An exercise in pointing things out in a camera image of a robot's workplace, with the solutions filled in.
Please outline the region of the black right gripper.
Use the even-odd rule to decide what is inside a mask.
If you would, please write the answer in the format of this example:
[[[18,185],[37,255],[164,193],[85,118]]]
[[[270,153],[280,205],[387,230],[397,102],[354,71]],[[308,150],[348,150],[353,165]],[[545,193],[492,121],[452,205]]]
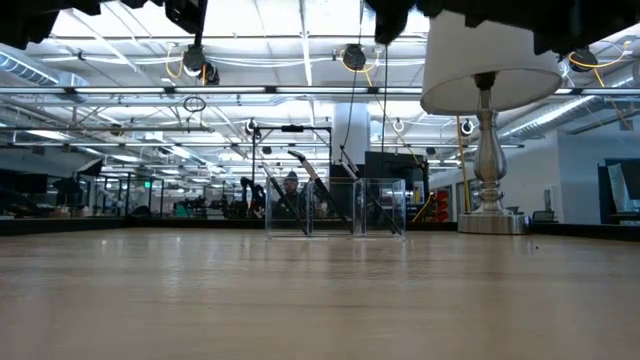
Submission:
[[[375,42],[389,45],[405,30],[416,0],[364,0],[375,14]]]

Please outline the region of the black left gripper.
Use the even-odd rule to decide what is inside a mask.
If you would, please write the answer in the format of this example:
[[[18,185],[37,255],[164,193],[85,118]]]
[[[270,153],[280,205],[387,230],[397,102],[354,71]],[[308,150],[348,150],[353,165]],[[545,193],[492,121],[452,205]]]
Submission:
[[[165,0],[165,15],[189,34],[201,33],[204,28],[208,0]]]

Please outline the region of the black makeup brush silver ferrule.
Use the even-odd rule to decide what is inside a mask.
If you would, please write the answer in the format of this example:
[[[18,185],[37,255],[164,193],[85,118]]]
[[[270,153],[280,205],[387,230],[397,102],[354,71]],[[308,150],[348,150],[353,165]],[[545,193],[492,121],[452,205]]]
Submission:
[[[374,208],[377,210],[377,213],[382,217],[384,222],[386,223],[389,231],[392,235],[399,235],[399,228],[394,223],[393,218],[386,212],[383,205],[380,201],[375,197],[374,189],[370,187],[370,184],[367,182],[365,178],[363,178],[360,174],[359,168],[352,161],[345,150],[344,145],[339,146],[341,152],[341,159],[339,160],[340,165],[344,168],[344,170],[348,173],[349,177],[353,179],[355,182],[360,182],[363,187],[363,194],[367,198],[367,202],[372,203]]]
[[[265,162],[262,163],[262,168],[264,173],[266,174],[267,179],[269,180],[271,187],[277,192],[279,196],[279,200],[275,203],[275,208],[282,212],[282,207],[286,209],[287,214],[289,215],[289,219],[294,219],[297,226],[301,229],[305,236],[308,235],[307,227],[303,223],[302,219],[299,216],[298,209],[293,205],[293,203],[288,198],[288,195],[283,190],[283,188],[279,185],[276,178],[272,175],[271,171],[268,169],[267,164]]]

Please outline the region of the black fluffy-head makeup brush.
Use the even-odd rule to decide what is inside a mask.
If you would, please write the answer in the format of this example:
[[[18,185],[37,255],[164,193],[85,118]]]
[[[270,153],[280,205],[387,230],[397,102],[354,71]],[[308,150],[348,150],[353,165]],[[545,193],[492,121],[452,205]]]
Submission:
[[[294,158],[296,158],[301,163],[302,167],[306,170],[310,179],[313,181],[315,187],[317,188],[319,192],[319,197],[327,203],[327,205],[334,211],[337,217],[344,224],[346,229],[350,233],[352,233],[353,226],[347,220],[341,208],[336,204],[333,197],[331,196],[331,193],[329,192],[329,189],[326,187],[326,185],[324,184],[320,176],[315,171],[314,167],[307,160],[307,158],[302,153],[294,150],[288,150],[287,153],[293,156]]]

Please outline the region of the clear acrylic brush organizer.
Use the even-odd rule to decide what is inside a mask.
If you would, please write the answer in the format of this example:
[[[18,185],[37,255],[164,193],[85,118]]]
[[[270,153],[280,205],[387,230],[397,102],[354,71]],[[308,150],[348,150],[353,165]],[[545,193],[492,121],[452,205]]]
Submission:
[[[296,238],[392,238],[403,239],[406,235],[406,219],[396,224],[399,235],[392,235],[386,223],[376,225],[368,220],[367,201],[363,194],[360,182],[349,178],[321,178],[329,189],[336,204],[344,212],[345,217],[353,226],[350,233],[341,220],[327,203],[319,197],[319,192],[312,180],[303,179],[299,183],[298,191],[303,194],[304,205],[299,216],[307,227],[308,235],[305,236],[297,226],[294,219],[289,219],[286,209],[282,212],[275,208],[279,200],[277,192],[271,187],[270,182],[266,187],[265,230],[269,237],[296,237]]]

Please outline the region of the white shade silver table lamp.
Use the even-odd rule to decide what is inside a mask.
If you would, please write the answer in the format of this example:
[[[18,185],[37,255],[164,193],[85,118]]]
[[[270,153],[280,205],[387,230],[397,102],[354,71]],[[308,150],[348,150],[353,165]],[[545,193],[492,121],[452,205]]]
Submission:
[[[473,171],[480,183],[480,205],[458,217],[460,232],[527,232],[527,217],[502,204],[500,180],[507,162],[496,119],[500,112],[552,95],[561,83],[555,55],[536,55],[529,30],[491,21],[468,27],[464,16],[447,11],[430,21],[421,107],[433,115],[474,115],[479,121]]]

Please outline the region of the large black monitor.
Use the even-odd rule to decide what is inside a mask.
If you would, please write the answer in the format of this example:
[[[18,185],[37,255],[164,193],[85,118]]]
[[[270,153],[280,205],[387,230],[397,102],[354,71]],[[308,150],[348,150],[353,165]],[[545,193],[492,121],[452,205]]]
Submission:
[[[368,151],[365,153],[364,178],[398,224],[407,218],[406,208],[412,196],[418,195],[418,202],[423,202],[420,192],[428,184],[428,164],[420,155]],[[369,202],[367,216],[376,225],[385,223]]]

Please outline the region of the person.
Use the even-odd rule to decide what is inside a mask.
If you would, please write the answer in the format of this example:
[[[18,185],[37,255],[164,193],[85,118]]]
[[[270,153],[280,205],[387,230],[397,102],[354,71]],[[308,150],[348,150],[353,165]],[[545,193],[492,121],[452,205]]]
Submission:
[[[285,198],[290,203],[296,214],[300,214],[303,209],[303,194],[298,191],[299,179],[295,171],[290,171],[283,181]]]

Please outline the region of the stack of red bins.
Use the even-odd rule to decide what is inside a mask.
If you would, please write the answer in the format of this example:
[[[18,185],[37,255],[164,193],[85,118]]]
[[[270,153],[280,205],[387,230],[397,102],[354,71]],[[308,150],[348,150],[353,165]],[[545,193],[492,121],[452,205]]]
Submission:
[[[439,189],[435,194],[435,200],[434,219],[438,222],[448,222],[450,219],[450,192]]]

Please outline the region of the crinkled silver sheet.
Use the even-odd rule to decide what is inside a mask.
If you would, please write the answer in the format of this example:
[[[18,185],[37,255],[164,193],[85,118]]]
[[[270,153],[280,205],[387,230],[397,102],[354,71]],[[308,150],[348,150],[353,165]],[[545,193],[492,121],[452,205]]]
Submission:
[[[640,227],[640,158],[605,159],[597,174],[600,222]]]

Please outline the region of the black aluminium table frame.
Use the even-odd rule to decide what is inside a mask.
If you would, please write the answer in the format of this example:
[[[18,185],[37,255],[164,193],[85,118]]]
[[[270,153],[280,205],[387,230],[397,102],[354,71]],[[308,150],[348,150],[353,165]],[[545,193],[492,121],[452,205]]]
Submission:
[[[124,228],[264,230],[265,222],[263,220],[256,219],[202,220],[155,217],[11,219],[0,220],[0,237]],[[531,234],[536,235],[553,235],[640,243],[640,226],[534,222],[529,226],[529,231]]]

